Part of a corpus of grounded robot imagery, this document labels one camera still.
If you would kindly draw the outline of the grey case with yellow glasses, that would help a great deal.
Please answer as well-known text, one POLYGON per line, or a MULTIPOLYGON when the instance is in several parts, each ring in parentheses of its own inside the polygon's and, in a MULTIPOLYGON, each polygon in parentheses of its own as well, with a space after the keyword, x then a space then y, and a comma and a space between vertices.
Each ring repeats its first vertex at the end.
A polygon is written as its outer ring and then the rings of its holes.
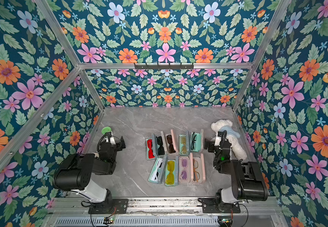
POLYGON ((165 186, 177 186, 179 173, 179 158, 169 159, 165 168, 165 186))

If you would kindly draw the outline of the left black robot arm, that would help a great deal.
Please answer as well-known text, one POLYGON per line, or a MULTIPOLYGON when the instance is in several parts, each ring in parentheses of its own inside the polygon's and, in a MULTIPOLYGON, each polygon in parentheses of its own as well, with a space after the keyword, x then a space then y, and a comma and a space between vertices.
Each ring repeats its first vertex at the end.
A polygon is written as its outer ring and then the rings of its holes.
POLYGON ((116 168, 116 157, 119 151, 126 148, 123 137, 105 133, 98 142, 96 152, 72 154, 59 165, 54 173, 53 187, 65 192, 77 193, 90 203, 111 204, 110 190, 99 186, 92 175, 112 175, 116 168))

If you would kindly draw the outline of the grey case with red glasses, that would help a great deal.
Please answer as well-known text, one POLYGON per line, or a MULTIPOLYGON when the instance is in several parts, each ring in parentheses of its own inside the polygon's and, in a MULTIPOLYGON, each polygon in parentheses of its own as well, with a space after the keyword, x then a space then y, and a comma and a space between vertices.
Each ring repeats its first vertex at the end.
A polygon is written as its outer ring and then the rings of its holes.
POLYGON ((155 134, 151 134, 151 137, 145 140, 145 146, 147 160, 153 160, 158 158, 157 138, 155 134))

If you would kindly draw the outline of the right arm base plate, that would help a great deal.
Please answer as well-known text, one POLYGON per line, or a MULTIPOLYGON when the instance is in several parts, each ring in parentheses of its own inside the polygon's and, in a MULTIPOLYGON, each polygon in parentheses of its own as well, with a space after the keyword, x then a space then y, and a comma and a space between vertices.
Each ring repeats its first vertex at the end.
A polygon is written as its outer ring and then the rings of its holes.
POLYGON ((202 204, 203 213, 239 214, 241 212, 238 203, 223 203, 222 201, 216 201, 215 198, 198 198, 198 202, 202 204))

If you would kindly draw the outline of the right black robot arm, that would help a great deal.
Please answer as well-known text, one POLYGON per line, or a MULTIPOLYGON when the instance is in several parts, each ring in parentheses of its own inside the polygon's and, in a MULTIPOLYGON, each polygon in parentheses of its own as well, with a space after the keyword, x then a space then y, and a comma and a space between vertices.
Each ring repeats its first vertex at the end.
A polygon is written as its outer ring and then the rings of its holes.
POLYGON ((217 132, 215 139, 204 140, 204 149, 215 154, 213 168, 231 177, 230 186, 216 193, 218 206, 240 201, 266 201, 269 196, 259 164, 249 160, 238 139, 238 133, 224 129, 217 132))

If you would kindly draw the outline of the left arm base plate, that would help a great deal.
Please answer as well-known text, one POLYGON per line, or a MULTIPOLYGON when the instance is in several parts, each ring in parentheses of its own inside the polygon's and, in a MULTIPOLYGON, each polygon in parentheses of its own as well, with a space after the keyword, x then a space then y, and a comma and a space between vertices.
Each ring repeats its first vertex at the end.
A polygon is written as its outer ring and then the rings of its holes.
POLYGON ((93 203, 89 214, 126 214, 128 208, 128 199, 110 199, 107 198, 103 202, 93 203))

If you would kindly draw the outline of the grey case with white glasses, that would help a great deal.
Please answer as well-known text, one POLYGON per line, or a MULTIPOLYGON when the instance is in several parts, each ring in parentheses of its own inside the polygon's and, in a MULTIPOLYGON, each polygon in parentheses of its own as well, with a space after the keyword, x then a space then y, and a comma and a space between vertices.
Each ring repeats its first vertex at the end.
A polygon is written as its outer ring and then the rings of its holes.
POLYGON ((157 158, 149 175, 148 181, 150 183, 161 184, 164 174, 165 166, 167 162, 167 155, 164 155, 162 158, 157 158))

